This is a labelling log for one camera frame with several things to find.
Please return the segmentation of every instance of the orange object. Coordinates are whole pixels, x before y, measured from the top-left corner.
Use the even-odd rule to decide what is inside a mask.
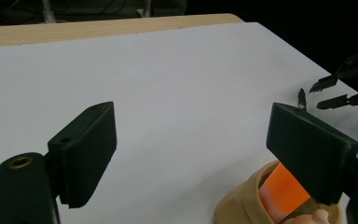
[[[274,223],[279,223],[310,198],[280,162],[259,189],[260,200]]]

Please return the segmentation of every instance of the white table surface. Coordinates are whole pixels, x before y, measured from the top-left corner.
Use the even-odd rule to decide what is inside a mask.
[[[117,151],[85,207],[60,205],[62,223],[213,223],[222,197],[275,160],[272,103],[295,105],[327,75],[252,22],[1,47],[0,162],[45,154],[86,107],[114,101]],[[358,107],[316,109],[344,93],[307,94],[309,112],[358,140]]]

